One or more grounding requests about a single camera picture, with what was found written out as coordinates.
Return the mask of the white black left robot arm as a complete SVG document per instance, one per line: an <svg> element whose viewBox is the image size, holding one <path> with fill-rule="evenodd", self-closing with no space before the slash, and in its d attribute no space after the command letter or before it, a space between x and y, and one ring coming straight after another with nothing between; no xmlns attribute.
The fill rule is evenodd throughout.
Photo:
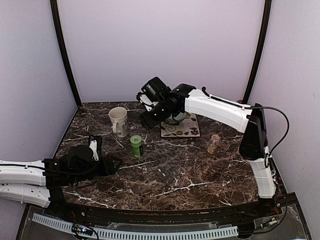
<svg viewBox="0 0 320 240"><path fill-rule="evenodd" d="M70 206L59 199L61 187L114 175L123 160L102 156L98 147L78 145L60 158L31 162L0 162L0 197L47 208L67 218Z"/></svg>

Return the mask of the clear pill bottle green label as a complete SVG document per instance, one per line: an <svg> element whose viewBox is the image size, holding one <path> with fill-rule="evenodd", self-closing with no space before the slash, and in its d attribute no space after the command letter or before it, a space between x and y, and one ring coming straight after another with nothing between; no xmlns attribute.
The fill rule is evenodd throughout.
<svg viewBox="0 0 320 240"><path fill-rule="evenodd" d="M216 150L219 148L220 144L221 144L220 136L217 134L213 134L210 137L210 140L208 142L207 152L211 154L215 153Z"/></svg>

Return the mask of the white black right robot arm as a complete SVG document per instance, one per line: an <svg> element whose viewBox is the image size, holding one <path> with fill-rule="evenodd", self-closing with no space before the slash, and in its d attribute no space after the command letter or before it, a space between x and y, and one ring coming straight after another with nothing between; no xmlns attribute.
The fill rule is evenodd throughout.
<svg viewBox="0 0 320 240"><path fill-rule="evenodd" d="M180 113L200 115L223 123L243 134L239 147L253 171L258 196L255 213L266 217L275 208L276 174L271 170L272 152L267 138L264 111L267 107L227 100L207 93L206 88L181 83L171 89L159 77L149 80L137 93L136 99L145 106L139 118L141 125L152 129L169 117Z"/></svg>

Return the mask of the green labelled supplement bottle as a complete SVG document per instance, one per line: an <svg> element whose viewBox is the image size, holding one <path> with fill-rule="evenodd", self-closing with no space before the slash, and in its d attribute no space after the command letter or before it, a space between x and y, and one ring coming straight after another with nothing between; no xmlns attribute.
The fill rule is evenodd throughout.
<svg viewBox="0 0 320 240"><path fill-rule="evenodd" d="M133 155L136 158L140 158L143 156L143 142L142 137L140 135L133 135L130 138L130 144L132 148Z"/></svg>

